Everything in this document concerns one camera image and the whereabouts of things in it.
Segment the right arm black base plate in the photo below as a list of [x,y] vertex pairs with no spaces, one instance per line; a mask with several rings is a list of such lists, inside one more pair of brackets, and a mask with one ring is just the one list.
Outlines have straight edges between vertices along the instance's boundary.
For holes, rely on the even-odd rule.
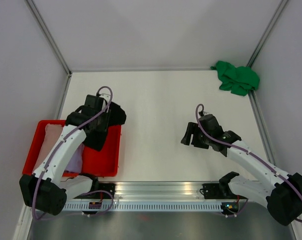
[[219,182],[203,183],[197,190],[206,200],[245,200],[246,197],[231,192],[229,186]]

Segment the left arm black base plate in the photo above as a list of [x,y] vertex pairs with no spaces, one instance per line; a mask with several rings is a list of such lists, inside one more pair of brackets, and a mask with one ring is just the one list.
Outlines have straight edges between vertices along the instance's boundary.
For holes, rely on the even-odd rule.
[[[91,188],[91,192],[93,191],[106,191],[110,193],[112,196],[115,194],[115,184],[114,183],[99,183]],[[90,195],[92,199],[111,199],[109,194],[103,192],[96,192]]]

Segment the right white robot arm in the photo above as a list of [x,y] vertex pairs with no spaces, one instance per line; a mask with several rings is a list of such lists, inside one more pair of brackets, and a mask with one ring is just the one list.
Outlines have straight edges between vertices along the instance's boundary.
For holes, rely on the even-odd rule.
[[283,226],[302,215],[302,175],[288,172],[261,159],[235,132],[224,131],[214,115],[201,111],[189,122],[181,144],[221,153],[247,170],[256,180],[231,171],[219,179],[222,197],[240,196],[265,207]]

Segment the black t shirt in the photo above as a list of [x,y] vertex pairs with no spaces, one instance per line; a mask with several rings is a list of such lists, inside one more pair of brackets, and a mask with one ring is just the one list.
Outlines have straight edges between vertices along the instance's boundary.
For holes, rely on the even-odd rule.
[[111,102],[107,111],[84,126],[86,138],[83,144],[96,151],[101,151],[112,126],[120,126],[126,122],[126,113],[120,105]]

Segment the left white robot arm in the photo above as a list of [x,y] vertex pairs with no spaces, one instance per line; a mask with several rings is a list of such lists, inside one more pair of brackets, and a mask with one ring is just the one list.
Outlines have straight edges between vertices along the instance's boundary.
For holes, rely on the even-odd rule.
[[37,211],[41,211],[43,215],[56,216],[70,199],[81,195],[87,195],[89,198],[99,195],[100,186],[96,183],[98,180],[90,175],[78,175],[66,181],[64,185],[60,184],[60,180],[78,147],[86,144],[93,133],[107,132],[111,103],[111,100],[105,100],[99,94],[88,95],[84,107],[89,109],[71,113],[61,135],[44,161],[31,175],[23,174],[20,178],[19,185],[24,203],[31,207],[35,220],[43,217],[37,215]]

